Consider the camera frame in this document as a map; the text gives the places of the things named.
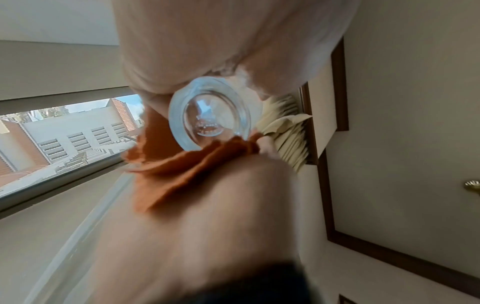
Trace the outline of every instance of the brass door handle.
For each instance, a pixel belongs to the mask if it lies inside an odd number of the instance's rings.
[[[480,181],[477,181],[477,180],[466,181],[463,184],[463,187],[467,191],[475,192],[476,194],[480,195]]]

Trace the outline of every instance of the window frame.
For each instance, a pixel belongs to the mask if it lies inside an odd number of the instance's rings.
[[[0,100],[0,115],[49,107],[83,103],[100,99],[133,95],[129,87],[63,93]],[[0,219],[19,212],[54,195],[106,174],[125,165],[120,154],[111,155],[70,172],[53,176],[39,183],[0,197]]]

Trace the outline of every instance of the building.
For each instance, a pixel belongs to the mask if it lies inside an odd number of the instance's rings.
[[[115,98],[84,112],[38,112],[43,119],[23,113],[1,117],[0,196],[120,153],[140,130],[128,106]]]

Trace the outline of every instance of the ceiling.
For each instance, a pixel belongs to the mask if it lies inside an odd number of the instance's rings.
[[[480,2],[364,0],[350,130],[327,147],[336,230],[480,277]]]
[[[108,0],[1,0],[0,40],[118,45]]]

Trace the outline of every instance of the orange rag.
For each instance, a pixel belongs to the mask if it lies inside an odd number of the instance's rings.
[[[260,151],[257,144],[262,137],[260,133],[248,141],[236,136],[226,142],[214,140],[199,151],[183,151],[166,118],[148,106],[144,118],[145,128],[137,145],[124,155],[127,162],[139,165],[130,170],[136,173],[133,205],[137,212],[146,212],[165,202],[230,160]]]

